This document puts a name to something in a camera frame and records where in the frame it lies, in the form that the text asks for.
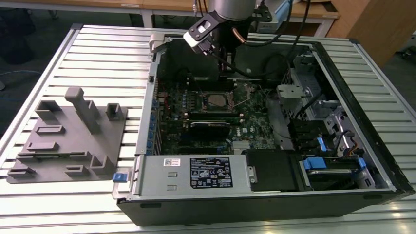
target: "barcode sticker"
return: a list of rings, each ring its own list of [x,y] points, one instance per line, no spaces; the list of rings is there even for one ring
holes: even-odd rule
[[[138,4],[121,4],[122,6],[126,6],[126,7],[139,7]]]

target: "aluminum extrusion table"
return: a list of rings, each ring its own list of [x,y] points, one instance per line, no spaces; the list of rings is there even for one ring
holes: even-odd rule
[[[37,123],[41,100],[67,103],[69,86],[82,86],[99,106],[130,108],[119,168],[131,167],[151,64],[153,33],[182,30],[85,25],[71,29],[0,141],[0,233],[385,233],[416,230],[416,195],[367,207],[339,218],[283,220],[197,226],[138,227],[117,206],[113,181],[9,184],[9,169]],[[270,35],[251,35],[270,39]],[[416,189],[416,114],[359,44],[347,39],[306,38],[325,45],[389,149]]]

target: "black computer side panel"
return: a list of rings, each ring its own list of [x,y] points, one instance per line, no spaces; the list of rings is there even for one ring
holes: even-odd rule
[[[341,217],[398,195],[387,191],[146,202],[119,199],[118,206],[138,226],[194,225]]]

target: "warning label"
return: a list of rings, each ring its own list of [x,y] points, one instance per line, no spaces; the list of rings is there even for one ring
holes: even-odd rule
[[[191,158],[191,187],[194,189],[234,186],[230,157]]]

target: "table leg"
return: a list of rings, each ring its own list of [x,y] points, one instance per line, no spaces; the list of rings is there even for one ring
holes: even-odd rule
[[[150,9],[142,9],[142,17],[143,17],[143,24],[146,28],[154,28],[154,11]]]
[[[334,21],[335,21],[334,19],[325,19],[314,35],[315,37],[325,38],[327,36]]]

